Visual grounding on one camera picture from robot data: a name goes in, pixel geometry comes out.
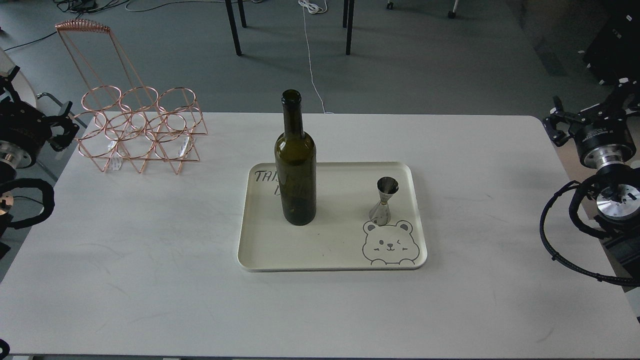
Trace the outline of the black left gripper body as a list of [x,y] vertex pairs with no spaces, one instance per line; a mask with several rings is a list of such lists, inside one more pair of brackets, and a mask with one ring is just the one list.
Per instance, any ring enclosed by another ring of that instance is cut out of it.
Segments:
[[51,126],[45,115],[24,101],[3,99],[0,103],[0,139],[37,157],[44,144],[52,137]]

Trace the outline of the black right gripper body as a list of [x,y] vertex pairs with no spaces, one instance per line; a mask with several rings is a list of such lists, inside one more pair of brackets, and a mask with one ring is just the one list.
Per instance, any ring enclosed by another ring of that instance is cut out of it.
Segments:
[[574,145],[579,156],[587,156],[596,148],[617,146],[622,155],[632,154],[632,137],[627,120],[612,117],[604,120],[573,120],[570,125]]

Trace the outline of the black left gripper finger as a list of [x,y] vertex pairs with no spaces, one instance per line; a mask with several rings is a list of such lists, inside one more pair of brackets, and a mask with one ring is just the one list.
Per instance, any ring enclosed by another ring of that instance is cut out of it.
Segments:
[[69,115],[46,116],[46,123],[52,130],[58,129],[55,134],[59,136],[76,136],[80,130],[80,126]]
[[76,131],[67,131],[51,136],[46,142],[55,152],[62,152],[71,145],[76,135]]

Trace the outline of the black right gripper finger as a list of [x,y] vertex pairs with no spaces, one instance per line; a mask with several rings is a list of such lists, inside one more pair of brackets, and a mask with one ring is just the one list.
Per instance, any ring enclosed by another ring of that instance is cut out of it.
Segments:
[[598,103],[590,105],[579,112],[568,112],[565,111],[559,96],[553,96],[552,100],[553,107],[550,110],[549,116],[542,119],[543,126],[557,126],[558,123],[564,123],[566,125],[590,125],[594,121],[592,119],[593,112],[601,107],[601,104]]
[[570,132],[571,123],[565,121],[545,121],[544,130],[551,143],[556,147],[564,146],[574,135]]

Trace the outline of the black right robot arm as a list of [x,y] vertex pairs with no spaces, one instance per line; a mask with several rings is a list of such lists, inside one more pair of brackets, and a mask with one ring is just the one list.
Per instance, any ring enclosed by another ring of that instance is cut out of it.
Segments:
[[[597,281],[621,287],[639,286],[640,176],[628,165],[637,148],[627,126],[639,114],[639,82],[621,78],[606,99],[579,112],[565,111],[558,96],[542,126],[556,147],[569,140],[579,162],[595,174],[572,180],[556,191],[539,220],[541,242],[553,261]],[[555,202],[573,191],[567,208],[570,221],[580,232],[602,240],[606,250],[628,276],[609,276],[583,269],[562,256],[546,236],[546,219]]]

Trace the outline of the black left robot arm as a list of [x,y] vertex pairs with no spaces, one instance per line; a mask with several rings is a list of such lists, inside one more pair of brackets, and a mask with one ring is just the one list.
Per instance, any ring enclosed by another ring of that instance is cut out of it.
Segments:
[[[62,152],[76,138],[80,126],[71,116],[72,103],[60,104],[57,115],[46,115],[34,105],[22,100],[13,81],[18,77],[20,66],[14,64],[1,73],[1,93],[7,94],[0,106],[0,152],[1,152],[1,216],[0,234],[8,228],[23,229],[43,223],[53,213],[55,192],[52,184],[41,178],[17,178],[18,169],[25,169],[37,162],[45,143],[55,152]],[[42,210],[25,219],[14,220],[10,210],[14,205],[12,191],[37,189],[41,192]]]

